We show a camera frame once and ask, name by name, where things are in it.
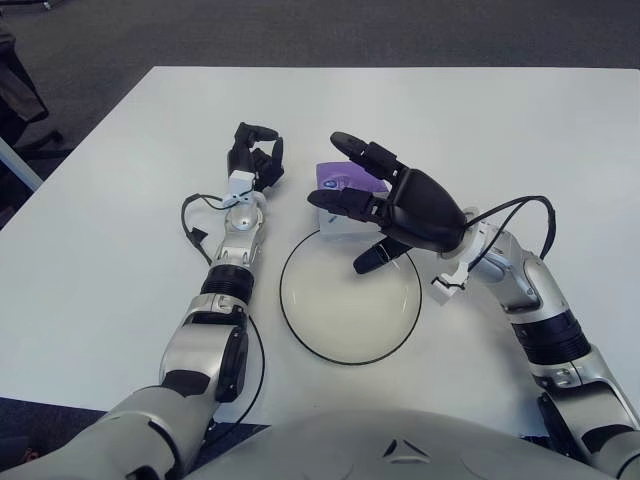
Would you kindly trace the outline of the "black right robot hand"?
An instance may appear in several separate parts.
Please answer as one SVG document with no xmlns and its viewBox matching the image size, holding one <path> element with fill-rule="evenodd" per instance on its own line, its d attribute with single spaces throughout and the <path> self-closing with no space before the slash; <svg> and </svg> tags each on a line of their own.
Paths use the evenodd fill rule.
<svg viewBox="0 0 640 480">
<path fill-rule="evenodd" d="M 429 175 L 403 164 L 375 142 L 344 132 L 332 133 L 330 141 L 351 162 L 391 186 L 384 198 L 350 187 L 319 189 L 307 197 L 312 205 L 331 214 L 379 227 L 384 238 L 353 261 L 356 273 L 372 272 L 413 248 L 447 253 L 462 243 L 466 216 Z"/>
</svg>

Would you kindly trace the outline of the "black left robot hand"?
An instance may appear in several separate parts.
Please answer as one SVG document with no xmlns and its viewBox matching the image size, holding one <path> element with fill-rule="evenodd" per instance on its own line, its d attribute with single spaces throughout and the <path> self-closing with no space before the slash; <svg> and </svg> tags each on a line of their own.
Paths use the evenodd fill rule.
<svg viewBox="0 0 640 480">
<path fill-rule="evenodd" d="M 256 147 L 258 142 L 273 142 L 272 152 L 268 154 Z M 283 153 L 284 139 L 276 130 L 241 122 L 227 154 L 228 174 L 234 171 L 253 173 L 253 190 L 262 192 L 273 187 L 284 174 Z"/>
</svg>

